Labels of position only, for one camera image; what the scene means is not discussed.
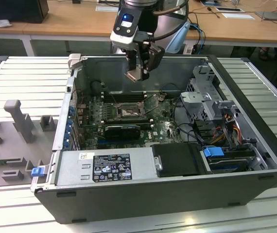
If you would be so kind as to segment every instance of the power supply label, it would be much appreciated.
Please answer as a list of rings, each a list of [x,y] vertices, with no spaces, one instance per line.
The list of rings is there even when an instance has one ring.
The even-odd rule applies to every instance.
[[[132,179],[130,154],[95,155],[93,181],[125,181]]]

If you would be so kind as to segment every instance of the wooden desk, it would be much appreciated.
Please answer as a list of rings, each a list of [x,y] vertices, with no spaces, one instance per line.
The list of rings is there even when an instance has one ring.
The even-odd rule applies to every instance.
[[[276,0],[269,0],[262,7],[255,8],[264,2],[265,0],[241,0],[238,7],[245,11],[276,10]],[[109,41],[116,12],[95,11],[97,3],[92,2],[72,4],[71,1],[49,0],[48,4],[49,14],[43,23],[13,23],[10,28],[0,29],[0,38],[22,40],[29,56],[35,55],[31,40]],[[193,0],[189,4],[191,11],[203,7]],[[232,4],[223,2],[223,6],[232,7]],[[195,12],[209,13],[206,8]],[[220,18],[217,18],[215,14],[197,14],[199,26],[206,33],[205,44],[277,47],[277,24],[262,21],[254,13],[246,14],[255,19],[225,18],[222,14],[218,14]],[[196,22],[194,14],[190,18]],[[196,43],[197,39],[198,33],[189,31],[186,37],[187,47]]]
[[[275,11],[277,10],[277,0],[269,0],[260,8],[258,7],[264,0],[241,0],[238,7],[244,11]],[[230,2],[223,2],[223,6],[233,7]],[[199,2],[191,1],[190,11],[194,9],[202,8],[202,4]],[[201,10],[195,10],[195,13],[210,13],[207,8]],[[225,18],[222,14],[217,14],[220,18],[217,18],[215,14],[197,14],[200,28],[206,33],[206,43],[215,43],[217,41],[224,42],[238,42],[238,43],[252,43],[256,44],[275,44],[277,47],[277,24],[271,21],[264,20],[255,13],[245,13],[251,15],[254,19],[235,19]],[[196,22],[194,14],[190,15],[190,19]],[[194,32],[187,34],[187,39],[197,39],[197,35]]]
[[[116,12],[95,11],[96,3],[50,0],[49,14],[41,24],[27,24],[24,34],[80,35],[109,37],[116,19]]]

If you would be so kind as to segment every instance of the black computer case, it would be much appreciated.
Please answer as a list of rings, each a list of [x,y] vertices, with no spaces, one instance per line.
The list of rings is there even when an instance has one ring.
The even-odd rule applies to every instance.
[[[0,19],[42,23],[48,14],[47,0],[0,0]]]

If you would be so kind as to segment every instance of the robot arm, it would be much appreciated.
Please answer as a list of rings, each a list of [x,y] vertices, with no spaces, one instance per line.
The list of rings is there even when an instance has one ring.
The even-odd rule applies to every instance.
[[[185,21],[173,31],[154,37],[158,25],[158,16],[186,7]],[[121,0],[113,32],[110,36],[114,46],[126,54],[128,72],[126,76],[132,81],[144,81],[149,72],[156,69],[165,50],[156,45],[156,41],[176,33],[187,21],[188,0],[180,6],[161,11],[163,0]]]

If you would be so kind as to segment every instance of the blue clip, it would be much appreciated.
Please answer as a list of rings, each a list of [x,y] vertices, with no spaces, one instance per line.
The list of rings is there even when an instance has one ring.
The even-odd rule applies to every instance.
[[[203,150],[206,157],[225,156],[222,148],[220,147],[207,147]]]
[[[44,172],[45,172],[45,168],[44,167],[34,167],[32,172],[31,172],[31,176],[32,177],[45,176]]]

